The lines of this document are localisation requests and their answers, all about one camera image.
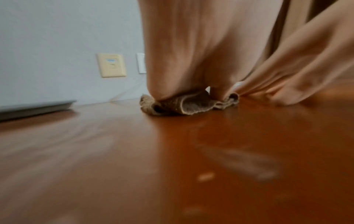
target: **yellow wall outlet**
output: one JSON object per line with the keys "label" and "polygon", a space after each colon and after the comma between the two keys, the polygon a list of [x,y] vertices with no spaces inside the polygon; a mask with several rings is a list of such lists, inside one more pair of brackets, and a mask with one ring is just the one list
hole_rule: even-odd
{"label": "yellow wall outlet", "polygon": [[126,76],[123,55],[97,54],[97,60],[103,78]]}

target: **white wall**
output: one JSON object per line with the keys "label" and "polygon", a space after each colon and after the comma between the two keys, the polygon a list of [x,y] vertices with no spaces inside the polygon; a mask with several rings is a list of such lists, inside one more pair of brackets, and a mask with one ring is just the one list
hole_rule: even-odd
{"label": "white wall", "polygon": [[[101,78],[95,54],[124,55],[127,77]],[[136,0],[1,0],[0,106],[78,104],[147,93]]]}

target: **hand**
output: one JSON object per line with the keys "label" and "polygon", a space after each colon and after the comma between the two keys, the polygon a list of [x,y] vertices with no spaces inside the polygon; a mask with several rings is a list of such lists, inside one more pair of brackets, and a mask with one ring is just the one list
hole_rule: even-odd
{"label": "hand", "polygon": [[139,0],[156,100],[211,87],[223,100],[260,57],[282,0]]}
{"label": "hand", "polygon": [[354,66],[354,1],[339,0],[282,43],[244,83],[274,104],[298,103]]}

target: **wooden surface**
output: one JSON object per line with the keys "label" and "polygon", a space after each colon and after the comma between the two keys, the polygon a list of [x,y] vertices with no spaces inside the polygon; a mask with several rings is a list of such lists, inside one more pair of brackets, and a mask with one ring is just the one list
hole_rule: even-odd
{"label": "wooden surface", "polygon": [[352,93],[190,117],[121,101],[0,123],[0,223],[354,223]]}

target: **wooden furniture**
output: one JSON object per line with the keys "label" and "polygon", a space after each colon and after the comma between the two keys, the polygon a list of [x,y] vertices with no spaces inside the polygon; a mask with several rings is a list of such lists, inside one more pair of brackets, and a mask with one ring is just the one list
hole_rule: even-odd
{"label": "wooden furniture", "polygon": [[354,223],[353,97],[190,117],[132,100],[0,123],[0,223]]}

